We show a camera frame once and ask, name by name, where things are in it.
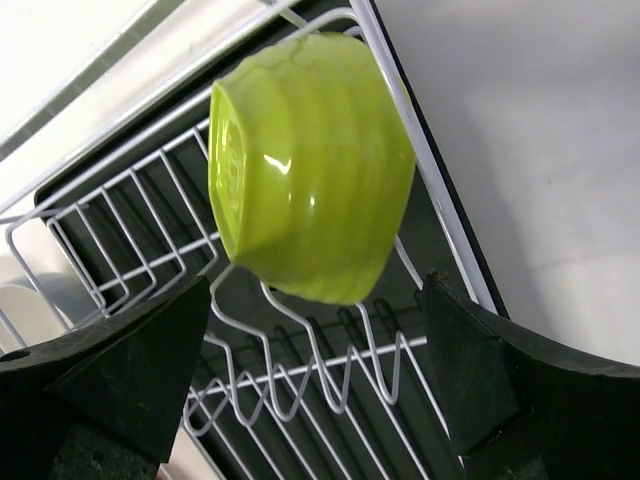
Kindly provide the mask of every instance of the green bowl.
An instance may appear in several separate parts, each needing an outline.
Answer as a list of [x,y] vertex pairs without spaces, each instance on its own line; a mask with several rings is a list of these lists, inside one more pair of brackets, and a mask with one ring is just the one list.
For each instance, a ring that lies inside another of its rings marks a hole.
[[209,196],[231,262],[307,300],[353,304],[382,273],[414,153],[369,48],[287,40],[216,80]]

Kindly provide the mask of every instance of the white countertop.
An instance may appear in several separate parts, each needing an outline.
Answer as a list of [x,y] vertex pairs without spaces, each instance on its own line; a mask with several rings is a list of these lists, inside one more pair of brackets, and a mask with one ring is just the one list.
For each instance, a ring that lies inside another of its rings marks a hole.
[[512,319],[640,365],[640,3],[376,3]]

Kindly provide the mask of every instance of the ceramic bowl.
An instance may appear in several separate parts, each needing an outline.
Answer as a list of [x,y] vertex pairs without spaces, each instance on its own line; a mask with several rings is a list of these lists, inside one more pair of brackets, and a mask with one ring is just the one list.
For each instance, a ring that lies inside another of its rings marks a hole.
[[369,48],[311,34],[213,84],[209,195],[229,259],[307,300],[366,297],[408,200],[414,153]]

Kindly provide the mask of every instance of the dish rack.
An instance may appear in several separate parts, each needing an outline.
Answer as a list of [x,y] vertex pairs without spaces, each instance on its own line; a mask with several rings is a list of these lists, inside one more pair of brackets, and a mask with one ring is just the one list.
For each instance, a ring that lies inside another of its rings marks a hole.
[[[212,315],[183,425],[220,478],[441,478],[460,465],[447,450],[413,295],[423,275],[437,268],[495,311],[476,251],[419,110],[405,96],[375,5],[327,2],[324,11],[305,15],[296,10],[300,0],[265,3],[200,63],[242,50],[269,28],[269,38],[258,43],[323,29],[358,36],[370,46],[416,152],[419,175],[405,222],[369,299],[351,309],[311,304],[228,263],[206,192],[208,86],[95,155],[96,145],[175,93],[194,72],[172,79],[138,112],[102,132],[85,148],[85,156],[95,157],[92,164],[76,168],[78,154],[64,159],[2,206],[0,215],[36,192],[35,208],[12,221],[6,241],[42,293],[14,232],[28,221],[44,221],[58,240],[96,304],[93,315],[71,324],[45,296],[67,330],[126,310],[187,276],[207,275]],[[283,19],[287,26],[274,34],[274,22]],[[0,315],[0,323],[24,345],[9,319]],[[453,463],[443,460],[447,455]]]

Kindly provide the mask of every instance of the white wire rack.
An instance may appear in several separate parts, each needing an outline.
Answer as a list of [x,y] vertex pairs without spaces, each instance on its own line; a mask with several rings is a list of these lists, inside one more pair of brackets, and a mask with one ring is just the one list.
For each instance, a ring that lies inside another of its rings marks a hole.
[[[484,277],[430,150],[425,134],[420,126],[416,112],[405,97],[400,74],[393,61],[393,57],[384,39],[383,32],[371,4],[368,0],[352,0],[351,8],[336,8],[321,14],[312,21],[306,22],[290,10],[290,8],[297,3],[296,0],[265,3],[269,3],[270,6],[258,17],[251,19],[245,26],[235,32],[226,42],[218,47],[216,51],[211,52],[208,59],[223,54],[226,50],[279,15],[282,15],[296,25],[297,30],[291,34],[291,36],[294,37],[305,35],[339,20],[350,21],[352,26],[349,27],[345,33],[363,37],[370,46],[378,66],[383,73],[389,91],[413,144],[417,155],[418,169],[469,295],[484,307],[495,310]],[[11,221],[6,230],[6,241],[17,261],[23,267],[26,276],[33,283],[34,288],[42,293],[42,287],[37,276],[25,261],[14,241],[14,234],[16,230],[26,222],[47,217],[47,227],[59,240],[60,246],[67,255],[75,273],[96,304],[95,314],[83,319],[80,323],[89,322],[100,317],[109,317],[114,313],[123,311],[153,295],[158,295],[168,290],[187,275],[210,273],[218,264],[218,261],[224,258],[218,233],[215,229],[211,228],[211,223],[208,222],[209,219],[205,218],[202,212],[198,211],[195,207],[194,200],[189,194],[189,189],[184,185],[183,179],[181,179],[179,172],[176,171],[175,166],[171,162],[171,156],[176,149],[183,148],[185,145],[190,144],[191,146],[197,147],[196,149],[199,151],[201,161],[203,165],[205,164],[207,161],[205,135],[208,127],[208,119],[199,121],[160,148],[155,149],[143,158],[126,166],[97,188],[92,188],[84,193],[79,199],[74,200],[62,208],[55,207],[56,202],[64,199],[66,195],[82,189],[83,186],[97,174],[114,165],[119,158],[151,138],[158,131],[171,125],[172,122],[180,118],[185,112],[192,111],[197,106],[208,102],[208,97],[208,89],[193,96],[168,115],[153,123],[150,127],[142,131],[142,133],[102,158],[93,167],[55,191],[26,215],[19,218],[5,219],[5,221]],[[149,99],[146,99],[143,102],[143,106],[148,106],[151,103]],[[109,134],[110,132],[107,131],[103,132],[102,135],[104,137]],[[65,169],[77,160],[77,158],[78,155],[76,154],[75,156],[70,156],[62,160],[52,171],[45,172],[39,179],[36,179],[32,184],[26,186],[25,189],[10,202],[0,207],[0,215],[6,212],[21,198],[44,185],[52,176],[52,173]],[[177,193],[177,196],[173,198],[181,202],[183,209],[188,212],[189,218],[183,220],[190,223],[198,232],[197,239],[189,241],[188,243],[180,243],[176,239],[175,234],[172,233],[171,228],[166,224],[162,216],[162,205],[159,204],[154,195],[149,192],[148,187],[143,181],[145,172],[151,168],[162,169],[170,179],[172,188],[175,189],[174,193]],[[147,213],[153,218],[156,224],[155,227],[159,231],[162,241],[166,242],[168,247],[166,253],[153,258],[149,257],[145,254],[145,249],[140,244],[140,240],[132,233],[131,225],[127,224],[125,215],[120,211],[121,206],[117,205],[117,202],[113,198],[114,189],[119,188],[125,183],[131,185],[131,188],[134,188],[137,195],[140,196],[144,208],[148,210]],[[129,249],[137,259],[136,265],[133,268],[127,269],[126,271],[118,268],[116,265],[117,262],[111,257],[108,245],[105,244],[107,239],[101,236],[96,225],[89,218],[88,211],[98,200],[106,206],[110,215],[115,219],[116,228],[120,229],[126,237],[128,244],[124,248]],[[83,263],[82,255],[78,253],[73,242],[65,233],[62,223],[71,217],[75,217],[75,220],[84,226],[89,237],[95,242],[95,246],[100,251],[105,268],[108,271],[108,280],[99,282],[92,277],[87,266]],[[399,237],[396,238],[395,249],[407,270],[407,274],[410,275],[415,285],[420,288],[422,286],[421,277],[412,264]],[[197,271],[193,271],[193,268],[190,268],[186,259],[187,256],[193,252],[201,252],[207,258],[207,261],[203,262]],[[167,265],[171,265],[172,271],[174,272],[169,278],[158,274],[159,269]],[[324,358],[313,325],[309,320],[300,313],[285,306],[266,285],[261,284],[261,293],[264,295],[266,301],[273,309],[282,315],[283,319],[288,319],[292,325],[301,327],[302,331],[306,334],[306,340],[311,348],[311,356],[306,364],[294,368],[285,368],[281,363],[274,361],[271,351],[271,341],[265,330],[249,325],[243,322],[243,319],[233,318],[225,313],[220,306],[218,301],[220,286],[227,280],[233,270],[233,265],[229,265],[222,269],[221,273],[213,279],[211,283],[211,309],[217,322],[241,331],[243,334],[258,340],[262,349],[265,369],[261,375],[253,375],[247,370],[236,371],[234,363],[235,352],[232,346],[223,338],[215,336],[213,333],[208,333],[204,338],[204,342],[215,348],[219,348],[220,351],[223,352],[226,358],[225,376],[227,378],[225,380],[216,376],[216,378],[212,378],[204,388],[197,388],[195,386],[191,388],[187,402],[185,403],[183,415],[184,426],[189,434],[193,438],[198,438],[208,432],[215,432],[215,435],[218,436],[222,444],[226,447],[230,458],[233,459],[244,475],[247,478],[260,478],[262,476],[261,472],[256,472],[255,469],[252,469],[242,449],[234,445],[234,439],[225,433],[224,429],[221,428],[218,423],[222,412],[232,409],[237,422],[251,437],[260,453],[264,456],[264,460],[272,469],[275,477],[285,478],[285,473],[281,469],[281,466],[269,451],[267,445],[269,439],[261,437],[254,429],[258,418],[266,415],[273,420],[278,431],[283,435],[292,454],[297,457],[300,465],[302,465],[304,473],[308,475],[309,478],[321,478],[322,475],[314,470],[313,461],[309,458],[308,453],[303,453],[300,446],[296,444],[296,441],[288,432],[288,422],[296,416],[303,416],[306,418],[306,421],[313,426],[313,429],[320,439],[321,445],[326,449],[328,457],[334,462],[337,471],[345,478],[358,478],[357,473],[351,470],[348,462],[345,461],[343,457],[344,453],[333,445],[330,435],[325,431],[326,426],[322,424],[317,414],[308,405],[305,393],[311,384],[311,379],[314,378],[318,381],[322,397],[330,410],[334,414],[344,416],[348,419],[348,424],[366,450],[369,461],[375,466],[375,470],[379,476],[385,479],[393,478],[393,474],[388,471],[385,462],[380,458],[379,448],[372,445],[371,438],[367,434],[366,429],[363,428],[361,421],[358,420],[357,415],[354,415],[350,407],[350,383],[352,382],[355,370],[359,369],[370,387],[370,392],[373,394],[372,398],[375,398],[374,401],[379,402],[381,405],[384,415],[386,415],[389,423],[393,426],[393,432],[394,435],[397,436],[397,441],[400,442],[408,452],[415,466],[415,470],[421,478],[428,478],[427,469],[420,452],[417,451],[415,444],[408,438],[407,432],[402,427],[401,422],[398,421],[398,418],[396,418],[395,411],[392,408],[398,400],[401,385],[400,365],[401,362],[404,362],[405,365],[411,366],[413,374],[418,379],[422,394],[428,398],[429,402],[433,405],[437,412],[438,419],[446,431],[444,418],[440,413],[423,369],[414,353],[416,348],[427,343],[427,339],[423,336],[407,338],[402,332],[398,331],[395,335],[394,342],[383,345],[376,344],[376,338],[373,332],[374,327],[372,326],[369,312],[364,304],[358,304],[355,307],[362,319],[367,348],[357,349],[351,345],[341,356]],[[131,288],[131,282],[134,279],[146,282],[145,287],[134,292],[134,289]],[[69,330],[74,328],[54,307],[53,302],[49,298],[45,296],[45,300],[49,303],[65,329]],[[18,331],[11,325],[10,319],[7,319],[2,312],[0,312],[0,324],[10,332],[19,345],[24,346],[24,342],[20,338]],[[385,356],[393,358],[390,379],[388,378],[389,375],[385,376],[383,367],[381,366],[381,359]],[[336,374],[336,367],[341,367],[341,375]],[[287,394],[287,401],[283,401],[281,398],[282,394],[279,393],[282,392],[281,387],[283,385],[286,386],[289,392]],[[257,396],[257,401],[248,411],[243,410],[243,404],[240,401],[241,392],[245,390],[253,391]],[[211,407],[211,399],[216,399],[217,406],[215,406],[215,408]],[[200,411],[206,417],[206,421],[200,427],[192,425],[190,421],[196,411]]]

